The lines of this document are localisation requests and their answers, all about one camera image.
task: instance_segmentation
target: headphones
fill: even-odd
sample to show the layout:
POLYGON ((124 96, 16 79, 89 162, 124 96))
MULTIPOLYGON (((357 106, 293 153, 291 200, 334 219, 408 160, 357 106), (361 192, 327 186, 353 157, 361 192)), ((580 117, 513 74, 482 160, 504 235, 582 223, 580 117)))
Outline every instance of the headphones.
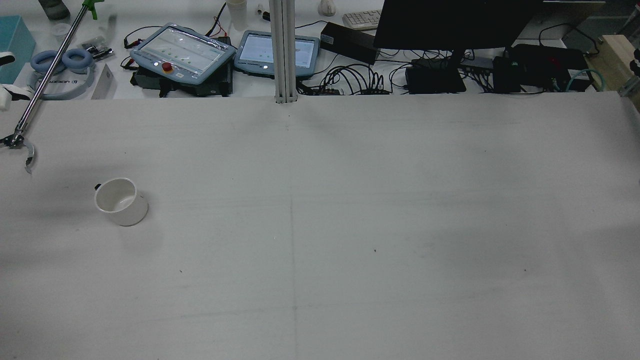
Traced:
MULTIPOLYGON (((56 57, 57 53, 58 52, 54 50, 46 50, 31 58, 31 68, 33 68, 33 72, 27 80, 27 86, 33 91, 35 91, 38 82, 44 78, 44 74, 49 70, 51 62, 56 57)), ((57 94, 42 94, 41 98, 43 100, 69 100, 80 96, 80 94, 85 92, 86 89, 93 84, 95 77, 94 65, 93 56, 87 50, 68 50, 62 54, 62 59, 56 66, 53 74, 59 74, 65 69, 69 69, 71 72, 75 72, 76 74, 86 74, 86 80, 84 83, 69 91, 57 94)))

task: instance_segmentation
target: red emergency stop button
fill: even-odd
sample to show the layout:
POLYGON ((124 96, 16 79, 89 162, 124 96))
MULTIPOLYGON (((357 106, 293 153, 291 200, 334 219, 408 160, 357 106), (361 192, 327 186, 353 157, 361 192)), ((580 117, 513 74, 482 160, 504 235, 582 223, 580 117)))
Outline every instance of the red emergency stop button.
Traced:
POLYGON ((162 71, 164 72, 173 71, 173 67, 171 66, 171 63, 162 63, 162 71))

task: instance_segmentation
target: tablet screen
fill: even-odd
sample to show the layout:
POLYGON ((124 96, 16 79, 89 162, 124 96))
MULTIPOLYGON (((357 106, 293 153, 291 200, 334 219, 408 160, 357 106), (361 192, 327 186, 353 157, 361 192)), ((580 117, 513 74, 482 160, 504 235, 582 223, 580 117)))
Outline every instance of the tablet screen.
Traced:
POLYGON ((145 42, 140 49, 198 75, 225 53, 225 50, 175 28, 167 28, 151 41, 145 42))
MULTIPOLYGON (((296 66, 309 68, 314 55, 314 42, 296 39, 296 66)), ((249 34, 244 42, 240 60, 273 63, 271 36, 249 34)))

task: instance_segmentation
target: wooden block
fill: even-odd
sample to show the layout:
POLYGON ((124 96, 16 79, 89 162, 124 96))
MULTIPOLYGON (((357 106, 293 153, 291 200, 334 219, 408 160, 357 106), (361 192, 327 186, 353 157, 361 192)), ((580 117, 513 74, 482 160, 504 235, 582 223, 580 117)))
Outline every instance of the wooden block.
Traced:
MULTIPOLYGON (((624 35, 602 35, 602 43, 598 45, 598 54, 586 56, 590 69, 597 70, 605 79, 608 91, 618 91, 634 73, 629 64, 634 60, 635 47, 624 35)), ((600 77, 593 76, 598 88, 602 86, 600 77)), ((640 111, 640 92, 631 95, 630 100, 640 111)))

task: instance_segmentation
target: green trigger handle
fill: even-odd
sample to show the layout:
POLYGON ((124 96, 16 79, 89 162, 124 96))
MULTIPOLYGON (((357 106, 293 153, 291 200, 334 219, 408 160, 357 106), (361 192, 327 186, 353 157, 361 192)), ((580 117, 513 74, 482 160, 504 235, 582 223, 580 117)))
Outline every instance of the green trigger handle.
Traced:
POLYGON ((103 2, 104 0, 84 0, 82 5, 89 8, 89 11, 91 11, 91 15, 93 15, 94 20, 98 20, 98 14, 95 12, 95 3, 103 3, 103 2))

